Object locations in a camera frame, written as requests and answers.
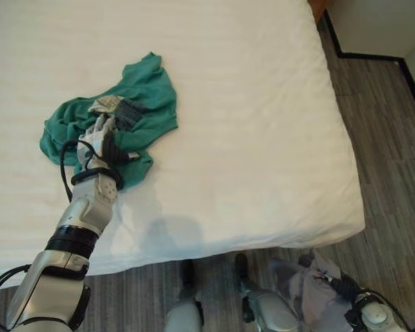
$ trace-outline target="robot finger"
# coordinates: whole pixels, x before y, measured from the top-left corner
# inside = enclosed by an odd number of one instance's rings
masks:
[[[95,121],[94,131],[100,131],[103,128],[103,124],[106,121],[106,116],[101,114]]]
[[[94,124],[90,126],[88,129],[86,129],[86,132],[84,133],[85,136],[91,135],[91,133],[94,131]]]
[[[103,135],[106,135],[108,132],[113,131],[116,128],[116,119],[111,116],[103,125]]]

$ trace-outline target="white mattress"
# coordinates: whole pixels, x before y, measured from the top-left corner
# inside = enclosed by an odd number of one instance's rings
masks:
[[[149,51],[179,128],[120,194],[91,274],[364,227],[356,162],[306,0],[0,1],[0,273],[31,262],[67,206],[40,152],[63,101],[116,83]]]

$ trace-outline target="wooden furniture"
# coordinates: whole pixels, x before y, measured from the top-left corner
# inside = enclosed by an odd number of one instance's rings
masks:
[[[315,22],[321,19],[321,16],[326,9],[326,6],[329,4],[329,0],[308,0],[309,5],[311,5],[313,17],[315,18]]]

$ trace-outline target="robot leg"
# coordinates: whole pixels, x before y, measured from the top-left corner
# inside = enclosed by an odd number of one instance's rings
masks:
[[[167,314],[165,332],[201,332],[203,310],[201,303],[195,300],[195,271],[192,260],[182,261],[180,276],[183,289]]]
[[[249,279],[248,260],[244,254],[235,257],[235,275],[245,322],[255,321],[261,332],[300,331],[298,319],[285,301],[277,293],[261,289]]]

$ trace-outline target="black joint ring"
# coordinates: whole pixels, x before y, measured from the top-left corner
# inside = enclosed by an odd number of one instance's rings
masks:
[[[86,171],[80,172],[71,178],[71,183],[73,185],[76,185],[77,183],[83,182],[87,178],[98,175],[99,173],[113,178],[114,181],[116,182],[117,190],[123,189],[123,186],[124,186],[123,177],[120,175],[120,173],[117,172],[116,170],[107,169],[104,167],[91,168]]]
[[[369,303],[372,303],[372,302],[382,303],[382,301],[377,296],[375,296],[374,294],[369,294],[368,296],[363,297],[360,301],[356,302],[355,309],[358,312],[361,312],[361,309],[362,309],[363,306],[366,306],[366,305],[368,305]]]

